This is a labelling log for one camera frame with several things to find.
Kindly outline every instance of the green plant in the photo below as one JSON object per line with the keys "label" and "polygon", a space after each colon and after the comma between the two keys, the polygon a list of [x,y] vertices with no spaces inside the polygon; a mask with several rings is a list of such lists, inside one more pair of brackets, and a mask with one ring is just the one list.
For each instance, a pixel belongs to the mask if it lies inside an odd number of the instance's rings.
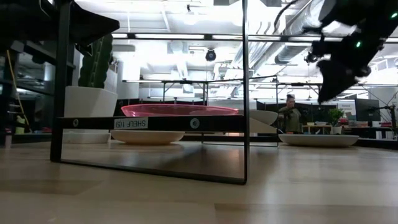
{"label": "green plant", "polygon": [[93,56],[83,57],[79,86],[104,88],[106,72],[112,58],[113,36],[108,34],[93,43]]}
{"label": "green plant", "polygon": [[338,124],[338,120],[343,117],[344,111],[342,109],[330,109],[329,112],[329,123],[333,126]]}

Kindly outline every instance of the computer monitor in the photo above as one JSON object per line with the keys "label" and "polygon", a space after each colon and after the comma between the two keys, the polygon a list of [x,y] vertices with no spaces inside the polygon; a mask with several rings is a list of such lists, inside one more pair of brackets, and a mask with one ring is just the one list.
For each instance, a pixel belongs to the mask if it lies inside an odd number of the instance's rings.
{"label": "computer monitor", "polygon": [[355,99],[357,121],[381,121],[379,100]]}

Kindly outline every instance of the security camera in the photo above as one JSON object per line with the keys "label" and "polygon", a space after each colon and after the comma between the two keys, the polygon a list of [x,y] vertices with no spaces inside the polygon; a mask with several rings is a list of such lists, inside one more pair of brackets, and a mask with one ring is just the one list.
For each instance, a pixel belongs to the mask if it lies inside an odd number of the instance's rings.
{"label": "security camera", "polygon": [[216,52],[214,49],[208,49],[206,53],[206,61],[212,62],[214,60],[216,60]]}

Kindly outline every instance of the potted plant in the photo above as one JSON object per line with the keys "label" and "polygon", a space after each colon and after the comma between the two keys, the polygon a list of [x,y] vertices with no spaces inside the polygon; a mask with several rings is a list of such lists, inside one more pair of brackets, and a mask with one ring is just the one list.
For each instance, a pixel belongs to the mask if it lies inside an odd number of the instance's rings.
{"label": "potted plant", "polygon": [[[108,34],[93,43],[92,56],[83,57],[78,86],[65,90],[65,117],[113,116],[118,95],[105,90],[105,80],[112,58],[113,37]],[[108,130],[66,130],[63,136],[68,143],[106,143]]]}
{"label": "potted plant", "polygon": [[338,121],[344,115],[344,111],[342,109],[330,109],[329,110],[329,123],[332,125],[331,133],[332,134],[341,134],[341,126],[338,126]]}

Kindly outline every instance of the wooden floor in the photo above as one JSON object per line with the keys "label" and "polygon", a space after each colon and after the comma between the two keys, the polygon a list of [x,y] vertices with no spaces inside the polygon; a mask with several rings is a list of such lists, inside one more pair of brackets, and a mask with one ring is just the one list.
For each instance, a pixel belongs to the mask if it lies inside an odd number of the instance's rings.
{"label": "wooden floor", "polygon": [[[252,147],[245,186],[49,162],[0,149],[0,223],[398,223],[398,151]],[[64,145],[64,159],[241,177],[243,147]]]}

